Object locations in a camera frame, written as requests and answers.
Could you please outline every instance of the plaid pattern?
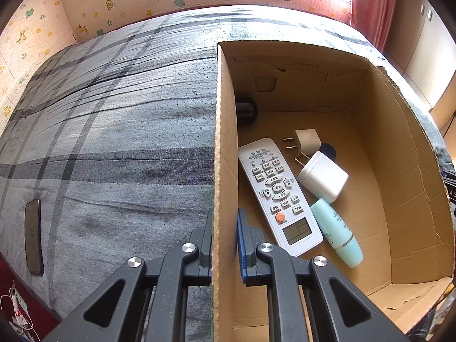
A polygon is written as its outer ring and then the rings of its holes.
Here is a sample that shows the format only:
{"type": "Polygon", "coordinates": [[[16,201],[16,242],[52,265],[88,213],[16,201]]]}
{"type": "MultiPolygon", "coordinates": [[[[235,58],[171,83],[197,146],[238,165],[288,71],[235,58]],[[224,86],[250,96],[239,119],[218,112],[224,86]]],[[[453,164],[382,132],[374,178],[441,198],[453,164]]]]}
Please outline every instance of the plaid pattern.
{"type": "MultiPolygon", "coordinates": [[[[287,40],[365,56],[396,82],[443,169],[418,97],[352,28],[261,6],[139,22],[66,48],[28,83],[0,139],[0,252],[61,317],[131,255],[163,256],[203,226],[213,198],[217,42],[287,40]],[[45,272],[28,273],[24,210],[42,200],[45,272]]],[[[189,341],[211,339],[211,293],[189,291],[189,341]]]]}

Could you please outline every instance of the lotion tube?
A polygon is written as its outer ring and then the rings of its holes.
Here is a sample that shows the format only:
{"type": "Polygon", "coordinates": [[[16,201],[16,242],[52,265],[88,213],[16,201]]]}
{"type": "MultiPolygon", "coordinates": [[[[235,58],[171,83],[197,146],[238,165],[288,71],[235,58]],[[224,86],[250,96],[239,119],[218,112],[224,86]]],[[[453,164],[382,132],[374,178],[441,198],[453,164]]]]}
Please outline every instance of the lotion tube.
{"type": "Polygon", "coordinates": [[[344,220],[323,198],[311,206],[311,211],[321,232],[339,257],[351,268],[358,266],[364,256],[344,220]]]}

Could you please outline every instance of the air conditioner remote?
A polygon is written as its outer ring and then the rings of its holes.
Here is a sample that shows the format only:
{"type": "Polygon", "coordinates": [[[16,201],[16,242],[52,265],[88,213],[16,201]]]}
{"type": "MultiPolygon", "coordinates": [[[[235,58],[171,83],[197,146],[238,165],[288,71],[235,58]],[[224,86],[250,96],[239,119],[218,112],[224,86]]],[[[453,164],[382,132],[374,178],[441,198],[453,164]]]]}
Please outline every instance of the air conditioner remote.
{"type": "Polygon", "coordinates": [[[320,228],[274,141],[241,146],[238,157],[279,247],[299,256],[320,244],[320,228]]]}

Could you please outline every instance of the white power adapter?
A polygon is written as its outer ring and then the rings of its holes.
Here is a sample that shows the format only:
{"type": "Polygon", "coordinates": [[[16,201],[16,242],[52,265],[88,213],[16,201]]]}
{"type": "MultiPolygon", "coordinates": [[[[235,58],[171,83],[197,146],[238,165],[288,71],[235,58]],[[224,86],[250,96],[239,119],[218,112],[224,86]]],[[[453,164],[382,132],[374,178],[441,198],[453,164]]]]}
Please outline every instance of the white power adapter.
{"type": "Polygon", "coordinates": [[[296,156],[300,153],[314,154],[321,147],[321,141],[314,129],[310,130],[295,130],[292,138],[283,139],[285,143],[294,141],[295,145],[287,146],[287,149],[296,149],[296,156]]]}
{"type": "Polygon", "coordinates": [[[295,158],[303,166],[296,179],[317,198],[331,204],[342,191],[348,174],[320,151],[316,151],[311,158],[301,154],[309,161],[303,164],[295,158]]]}

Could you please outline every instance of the orange button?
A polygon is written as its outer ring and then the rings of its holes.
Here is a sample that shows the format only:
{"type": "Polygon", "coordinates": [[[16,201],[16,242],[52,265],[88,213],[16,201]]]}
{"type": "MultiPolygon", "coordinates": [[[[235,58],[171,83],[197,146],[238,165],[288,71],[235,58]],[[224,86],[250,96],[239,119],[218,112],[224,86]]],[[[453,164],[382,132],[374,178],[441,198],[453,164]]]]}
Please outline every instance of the orange button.
{"type": "Polygon", "coordinates": [[[275,215],[275,220],[278,223],[282,223],[283,221],[285,221],[285,214],[282,212],[279,212],[277,215],[275,215]]]}

